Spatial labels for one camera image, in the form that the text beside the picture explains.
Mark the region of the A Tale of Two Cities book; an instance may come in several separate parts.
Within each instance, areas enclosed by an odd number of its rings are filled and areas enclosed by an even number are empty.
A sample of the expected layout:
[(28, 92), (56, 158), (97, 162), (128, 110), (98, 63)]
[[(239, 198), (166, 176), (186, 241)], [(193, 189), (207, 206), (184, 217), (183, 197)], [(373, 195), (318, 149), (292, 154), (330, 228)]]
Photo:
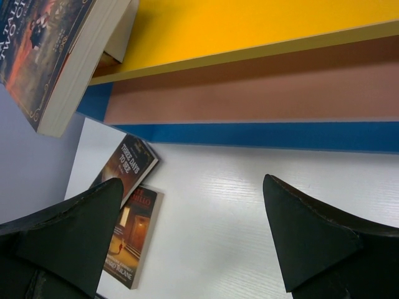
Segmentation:
[(129, 4), (1, 2), (1, 83), (37, 133), (62, 136)]

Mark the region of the Jane Eyre book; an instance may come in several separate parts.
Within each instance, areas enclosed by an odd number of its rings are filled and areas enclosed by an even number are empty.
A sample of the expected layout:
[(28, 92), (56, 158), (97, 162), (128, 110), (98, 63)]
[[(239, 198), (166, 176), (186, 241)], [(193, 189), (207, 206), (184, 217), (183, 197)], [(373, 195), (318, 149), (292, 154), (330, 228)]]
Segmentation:
[(111, 55), (104, 52), (101, 55), (101, 58), (98, 63), (98, 67), (103, 68), (103, 67), (109, 67), (109, 66), (118, 65), (118, 64), (120, 64), (120, 62), (117, 59), (115, 59)]

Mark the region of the Three Days to See book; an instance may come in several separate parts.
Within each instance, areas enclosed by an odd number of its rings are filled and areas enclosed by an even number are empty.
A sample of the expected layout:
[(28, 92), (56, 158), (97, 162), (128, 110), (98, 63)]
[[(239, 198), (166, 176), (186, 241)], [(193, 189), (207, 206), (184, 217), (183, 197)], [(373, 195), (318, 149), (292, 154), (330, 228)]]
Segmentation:
[(147, 177), (158, 162), (158, 155), (146, 141), (127, 134), (90, 187), (99, 185), (111, 178), (121, 179), (123, 183), (121, 206), (123, 206), (132, 192)]

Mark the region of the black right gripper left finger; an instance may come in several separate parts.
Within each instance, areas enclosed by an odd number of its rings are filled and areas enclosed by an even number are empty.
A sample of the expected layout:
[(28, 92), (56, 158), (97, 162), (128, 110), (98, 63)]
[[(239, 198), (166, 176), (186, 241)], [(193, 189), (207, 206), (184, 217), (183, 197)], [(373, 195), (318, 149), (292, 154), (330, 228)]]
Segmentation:
[(122, 197), (112, 178), (1, 224), (1, 298), (94, 298)]

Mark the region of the Animal Farm book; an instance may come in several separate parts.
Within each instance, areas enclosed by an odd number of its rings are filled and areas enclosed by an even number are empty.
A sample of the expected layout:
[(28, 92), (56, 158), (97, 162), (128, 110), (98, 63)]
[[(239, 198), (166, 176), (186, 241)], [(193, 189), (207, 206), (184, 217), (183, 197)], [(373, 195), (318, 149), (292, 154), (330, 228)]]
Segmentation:
[(139, 0), (130, 1), (130, 4), (105, 46), (104, 52), (114, 58), (118, 63), (123, 62), (139, 3)]

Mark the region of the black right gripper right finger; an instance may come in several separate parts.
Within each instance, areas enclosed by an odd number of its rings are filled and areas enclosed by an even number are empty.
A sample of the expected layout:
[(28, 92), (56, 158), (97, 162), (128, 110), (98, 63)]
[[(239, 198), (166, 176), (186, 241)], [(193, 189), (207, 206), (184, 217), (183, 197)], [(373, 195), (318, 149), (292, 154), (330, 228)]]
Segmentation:
[(398, 228), (337, 209), (270, 174), (263, 194), (293, 298), (398, 298)]

